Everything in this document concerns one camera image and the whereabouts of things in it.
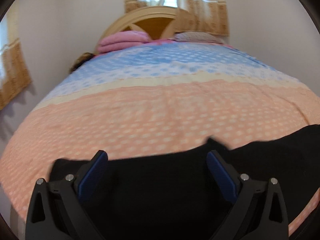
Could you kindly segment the black pants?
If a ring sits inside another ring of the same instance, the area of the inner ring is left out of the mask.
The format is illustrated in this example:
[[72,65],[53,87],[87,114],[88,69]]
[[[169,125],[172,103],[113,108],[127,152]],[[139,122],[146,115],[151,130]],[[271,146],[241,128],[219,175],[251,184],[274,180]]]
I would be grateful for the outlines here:
[[289,224],[319,188],[319,126],[310,125],[233,150],[210,138],[186,152],[108,160],[82,208],[102,239],[215,239],[233,204],[207,166],[211,151],[253,180],[276,178]]

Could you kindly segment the polka dot bedspread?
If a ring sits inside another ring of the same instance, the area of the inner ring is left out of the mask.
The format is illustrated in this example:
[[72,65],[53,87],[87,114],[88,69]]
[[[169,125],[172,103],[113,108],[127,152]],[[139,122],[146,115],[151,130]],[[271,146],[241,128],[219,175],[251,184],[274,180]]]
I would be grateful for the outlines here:
[[[1,158],[1,185],[27,222],[39,178],[54,161],[151,157],[208,139],[233,150],[319,126],[305,84],[233,48],[148,44],[83,64],[26,117]],[[289,239],[319,238],[319,188],[289,224]]]

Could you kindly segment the beige side window curtain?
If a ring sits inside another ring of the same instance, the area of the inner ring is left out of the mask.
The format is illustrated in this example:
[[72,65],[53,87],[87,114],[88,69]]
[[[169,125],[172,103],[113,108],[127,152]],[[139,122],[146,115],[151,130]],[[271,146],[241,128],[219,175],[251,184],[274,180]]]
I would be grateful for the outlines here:
[[18,12],[9,9],[1,20],[1,109],[31,84],[18,34]]

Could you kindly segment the brown furry object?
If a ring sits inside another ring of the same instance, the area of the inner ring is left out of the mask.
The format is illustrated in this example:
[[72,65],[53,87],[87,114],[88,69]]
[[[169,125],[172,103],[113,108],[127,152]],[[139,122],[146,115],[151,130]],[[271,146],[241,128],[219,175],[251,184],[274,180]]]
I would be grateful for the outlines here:
[[69,73],[71,74],[72,72],[76,71],[78,68],[80,68],[85,62],[93,59],[95,57],[95,54],[93,53],[83,53],[71,66],[69,69]]

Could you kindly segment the folded pink blanket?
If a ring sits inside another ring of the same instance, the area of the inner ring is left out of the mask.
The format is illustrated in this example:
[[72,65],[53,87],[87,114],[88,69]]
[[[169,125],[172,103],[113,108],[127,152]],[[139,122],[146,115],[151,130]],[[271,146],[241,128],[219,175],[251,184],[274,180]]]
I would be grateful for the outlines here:
[[121,31],[102,38],[97,45],[99,54],[122,50],[152,41],[151,37],[143,31]]

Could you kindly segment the striped pillow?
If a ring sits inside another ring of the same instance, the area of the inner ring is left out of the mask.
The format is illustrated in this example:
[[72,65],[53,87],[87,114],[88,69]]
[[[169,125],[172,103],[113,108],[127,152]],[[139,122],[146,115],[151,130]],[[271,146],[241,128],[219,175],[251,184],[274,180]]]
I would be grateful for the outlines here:
[[196,42],[196,43],[218,43],[224,44],[224,41],[212,34],[204,32],[183,32],[175,34],[172,40],[176,42]]

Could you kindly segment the cream wooden headboard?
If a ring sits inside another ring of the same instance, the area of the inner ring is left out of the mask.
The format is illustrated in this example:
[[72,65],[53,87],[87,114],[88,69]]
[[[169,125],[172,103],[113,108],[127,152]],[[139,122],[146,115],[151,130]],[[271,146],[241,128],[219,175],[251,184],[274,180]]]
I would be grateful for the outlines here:
[[105,38],[120,31],[143,31],[152,40],[166,40],[175,35],[177,8],[166,6],[143,7],[121,16],[101,35]]

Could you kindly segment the beige floral window curtain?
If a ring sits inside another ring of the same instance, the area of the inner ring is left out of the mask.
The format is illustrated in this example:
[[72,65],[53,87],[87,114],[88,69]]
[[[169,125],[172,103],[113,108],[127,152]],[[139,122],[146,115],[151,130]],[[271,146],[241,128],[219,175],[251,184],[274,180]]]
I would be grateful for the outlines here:
[[[175,0],[177,3],[175,32],[206,32],[229,36],[225,0]],[[125,11],[144,7],[164,6],[165,0],[124,0]]]

